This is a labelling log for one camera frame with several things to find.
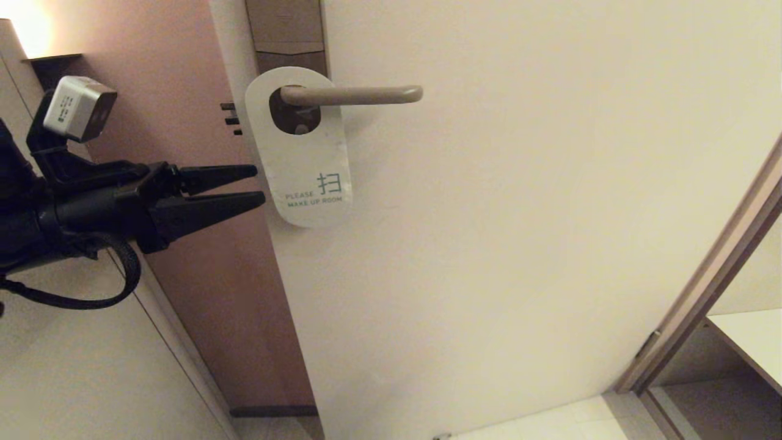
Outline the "blue and white door hanger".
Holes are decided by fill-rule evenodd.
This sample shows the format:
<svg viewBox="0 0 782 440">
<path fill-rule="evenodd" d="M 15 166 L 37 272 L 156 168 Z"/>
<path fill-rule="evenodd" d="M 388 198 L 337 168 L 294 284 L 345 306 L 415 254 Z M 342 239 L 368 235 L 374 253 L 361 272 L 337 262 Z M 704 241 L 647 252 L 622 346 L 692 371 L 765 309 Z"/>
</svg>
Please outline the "blue and white door hanger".
<svg viewBox="0 0 782 440">
<path fill-rule="evenodd" d="M 302 67 L 280 67 L 256 77 L 245 92 L 248 126 L 281 217 L 304 228 L 337 225 L 353 203 L 347 142 L 340 108 L 321 109 L 309 133 L 291 134 L 274 123 L 270 100 L 285 86 L 334 87 L 329 78 Z"/>
</svg>

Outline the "brown door lock plate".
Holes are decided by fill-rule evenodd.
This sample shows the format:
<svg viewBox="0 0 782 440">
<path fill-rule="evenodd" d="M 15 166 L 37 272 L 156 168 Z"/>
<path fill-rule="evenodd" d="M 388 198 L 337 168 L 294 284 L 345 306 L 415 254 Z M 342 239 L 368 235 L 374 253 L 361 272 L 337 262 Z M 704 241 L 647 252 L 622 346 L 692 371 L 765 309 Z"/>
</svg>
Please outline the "brown door lock plate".
<svg viewBox="0 0 782 440">
<path fill-rule="evenodd" d="M 320 0 L 245 0 L 259 73 L 280 67 L 302 67 L 327 77 Z M 279 91 L 269 98 L 276 127 L 301 136 L 321 122 L 319 108 L 283 103 Z"/>
</svg>

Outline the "white door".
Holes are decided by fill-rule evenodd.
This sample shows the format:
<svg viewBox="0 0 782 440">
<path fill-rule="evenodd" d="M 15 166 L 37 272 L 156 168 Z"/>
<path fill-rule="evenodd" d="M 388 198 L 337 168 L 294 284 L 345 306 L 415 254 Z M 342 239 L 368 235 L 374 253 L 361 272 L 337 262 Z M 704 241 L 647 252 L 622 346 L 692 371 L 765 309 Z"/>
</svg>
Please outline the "white door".
<svg viewBox="0 0 782 440">
<path fill-rule="evenodd" d="M 354 203 L 266 223 L 325 440 L 602 394 L 782 131 L 782 0 L 321 0 Z"/>
</svg>

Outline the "white shelf board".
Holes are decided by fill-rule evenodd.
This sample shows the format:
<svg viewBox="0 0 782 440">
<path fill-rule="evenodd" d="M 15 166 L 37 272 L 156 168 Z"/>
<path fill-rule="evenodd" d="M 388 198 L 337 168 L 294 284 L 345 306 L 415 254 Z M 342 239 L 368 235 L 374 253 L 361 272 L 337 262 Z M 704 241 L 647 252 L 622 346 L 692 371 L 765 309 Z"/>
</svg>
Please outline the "white shelf board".
<svg viewBox="0 0 782 440">
<path fill-rule="evenodd" d="M 782 397 L 782 309 L 710 315 L 706 320 Z"/>
</svg>

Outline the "black wall lamp bracket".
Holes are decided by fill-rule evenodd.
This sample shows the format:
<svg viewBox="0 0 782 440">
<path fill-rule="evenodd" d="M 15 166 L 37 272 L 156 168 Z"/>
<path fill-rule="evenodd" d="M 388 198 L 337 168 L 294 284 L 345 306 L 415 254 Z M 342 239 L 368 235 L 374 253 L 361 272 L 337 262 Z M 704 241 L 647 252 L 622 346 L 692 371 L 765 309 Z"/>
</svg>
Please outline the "black wall lamp bracket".
<svg viewBox="0 0 782 440">
<path fill-rule="evenodd" d="M 69 66 L 81 58 L 83 55 L 76 53 L 23 59 L 22 62 L 32 67 L 42 89 L 48 91 L 56 87 L 61 77 L 66 75 Z"/>
</svg>

